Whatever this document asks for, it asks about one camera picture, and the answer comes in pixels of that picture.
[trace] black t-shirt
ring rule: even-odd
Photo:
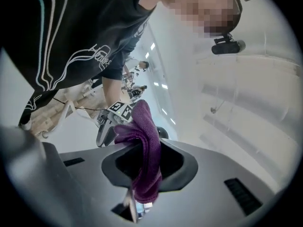
[[[111,78],[152,12],[138,3],[13,0],[5,12],[4,48],[35,94],[80,84],[114,62],[104,71]]]

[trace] purple towel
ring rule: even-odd
[[[140,139],[143,145],[143,165],[139,175],[133,180],[134,198],[139,203],[154,202],[162,181],[160,171],[161,146],[157,128],[152,120],[150,108],[144,100],[139,100],[132,110],[133,120],[115,126],[118,136],[115,144]]]

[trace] black cable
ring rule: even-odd
[[[55,97],[53,99],[62,103],[62,104],[65,104],[64,102],[60,101],[59,99],[57,99]],[[82,110],[86,109],[86,110],[92,110],[92,111],[101,111],[101,110],[103,110],[103,109],[91,109],[91,108],[77,108],[77,109],[82,109]]]

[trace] cable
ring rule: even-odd
[[[60,101],[59,99],[57,99],[55,97],[53,99],[62,103],[62,104],[65,104],[64,102]],[[92,110],[92,111],[101,111],[101,110],[103,110],[103,109],[91,109],[91,108],[77,108],[77,109],[82,109],[82,110],[86,109],[86,110]]]

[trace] vent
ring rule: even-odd
[[[83,161],[84,161],[83,158],[74,158],[72,160],[63,161],[63,163],[65,164],[66,167],[68,167],[68,166],[72,166],[72,165],[81,163]]]
[[[243,185],[238,178],[224,181],[245,215],[249,215],[262,206],[262,203]]]

